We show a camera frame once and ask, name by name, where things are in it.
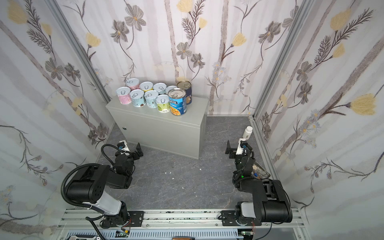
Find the green can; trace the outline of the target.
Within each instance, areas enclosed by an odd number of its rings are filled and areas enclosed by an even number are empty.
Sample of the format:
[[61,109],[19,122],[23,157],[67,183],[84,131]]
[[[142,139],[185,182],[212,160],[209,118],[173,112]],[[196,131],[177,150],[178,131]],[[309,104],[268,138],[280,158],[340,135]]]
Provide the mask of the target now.
[[170,100],[168,95],[159,95],[156,98],[156,104],[160,113],[169,113],[171,110]]

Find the teal can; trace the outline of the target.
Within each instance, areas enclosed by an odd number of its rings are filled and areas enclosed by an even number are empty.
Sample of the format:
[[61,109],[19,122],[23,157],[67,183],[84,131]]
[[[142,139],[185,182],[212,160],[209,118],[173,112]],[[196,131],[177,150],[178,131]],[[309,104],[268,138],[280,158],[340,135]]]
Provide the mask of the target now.
[[132,90],[130,92],[130,98],[134,107],[143,107],[146,105],[144,97],[145,92],[141,89]]

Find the pink can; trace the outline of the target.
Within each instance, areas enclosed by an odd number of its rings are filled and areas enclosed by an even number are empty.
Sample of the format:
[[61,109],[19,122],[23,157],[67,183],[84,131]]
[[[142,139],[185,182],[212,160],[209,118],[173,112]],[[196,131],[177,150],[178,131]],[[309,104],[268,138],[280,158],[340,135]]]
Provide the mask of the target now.
[[136,78],[131,78],[126,80],[126,87],[128,87],[131,91],[140,89],[140,80]]
[[116,94],[122,105],[129,105],[132,103],[130,92],[131,89],[129,87],[120,87],[116,90]]

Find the yellow can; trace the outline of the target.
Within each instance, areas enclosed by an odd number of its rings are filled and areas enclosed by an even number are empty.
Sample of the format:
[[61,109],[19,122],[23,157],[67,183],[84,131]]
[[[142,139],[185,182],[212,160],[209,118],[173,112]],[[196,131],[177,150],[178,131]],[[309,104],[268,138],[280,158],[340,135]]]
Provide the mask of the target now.
[[152,91],[153,86],[154,86],[154,84],[152,82],[146,81],[146,82],[142,82],[140,84],[140,89],[144,92]]

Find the blue can silver lid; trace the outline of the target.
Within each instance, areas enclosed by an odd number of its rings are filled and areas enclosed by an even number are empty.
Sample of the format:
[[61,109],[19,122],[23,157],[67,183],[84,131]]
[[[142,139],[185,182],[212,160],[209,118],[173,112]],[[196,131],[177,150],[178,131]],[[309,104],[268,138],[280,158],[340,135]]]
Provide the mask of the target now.
[[187,112],[187,94],[180,88],[174,88],[168,92],[171,113],[175,116],[182,116]]

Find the light blue can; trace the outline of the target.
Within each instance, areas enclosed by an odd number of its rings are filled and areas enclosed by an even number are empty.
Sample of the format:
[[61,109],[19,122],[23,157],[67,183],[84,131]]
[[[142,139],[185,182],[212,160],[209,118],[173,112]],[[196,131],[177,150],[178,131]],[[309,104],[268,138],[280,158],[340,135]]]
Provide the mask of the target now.
[[157,83],[153,85],[153,90],[157,91],[159,95],[166,94],[167,85],[165,83]]

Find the orange can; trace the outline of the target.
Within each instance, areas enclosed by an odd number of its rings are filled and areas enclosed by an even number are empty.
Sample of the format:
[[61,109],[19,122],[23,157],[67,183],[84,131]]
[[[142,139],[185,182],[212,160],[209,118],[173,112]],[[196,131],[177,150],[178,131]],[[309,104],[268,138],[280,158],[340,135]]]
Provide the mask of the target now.
[[176,88],[176,86],[168,86],[168,87],[166,87],[166,89],[165,89],[165,93],[168,94],[169,91],[171,91],[171,90],[173,90],[173,89],[175,89],[175,88]]

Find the dark blue can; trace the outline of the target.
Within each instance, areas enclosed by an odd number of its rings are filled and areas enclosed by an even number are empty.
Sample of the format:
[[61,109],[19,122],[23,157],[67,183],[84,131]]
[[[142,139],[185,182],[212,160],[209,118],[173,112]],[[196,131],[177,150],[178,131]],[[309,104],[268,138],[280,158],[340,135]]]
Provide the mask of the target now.
[[186,91],[187,105],[192,103],[192,84],[189,81],[181,81],[177,83],[177,87]]

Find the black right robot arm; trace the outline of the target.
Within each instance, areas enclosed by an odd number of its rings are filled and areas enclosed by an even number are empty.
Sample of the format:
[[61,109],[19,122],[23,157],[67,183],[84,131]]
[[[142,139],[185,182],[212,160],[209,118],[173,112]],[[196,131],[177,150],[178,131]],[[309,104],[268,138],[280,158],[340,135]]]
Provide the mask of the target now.
[[239,139],[236,148],[227,141],[225,154],[234,160],[234,187],[252,195],[250,202],[238,202],[233,211],[221,211],[218,219],[223,226],[261,226],[263,223],[283,224],[293,220],[291,201],[278,180],[255,162],[253,148]]

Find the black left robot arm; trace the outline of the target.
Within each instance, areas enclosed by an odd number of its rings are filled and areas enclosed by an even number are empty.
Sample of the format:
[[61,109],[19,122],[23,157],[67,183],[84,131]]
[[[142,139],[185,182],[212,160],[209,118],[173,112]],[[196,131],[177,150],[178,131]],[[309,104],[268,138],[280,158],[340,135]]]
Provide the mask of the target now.
[[108,158],[109,164],[84,164],[74,168],[64,178],[61,195],[64,201],[75,207],[96,211],[98,217],[87,217],[94,227],[100,221],[100,228],[141,227],[144,219],[143,211],[129,211],[127,205],[115,199],[105,191],[111,189],[127,190],[136,170],[135,161],[143,157],[141,145],[130,151],[126,141],[116,146],[115,160]]

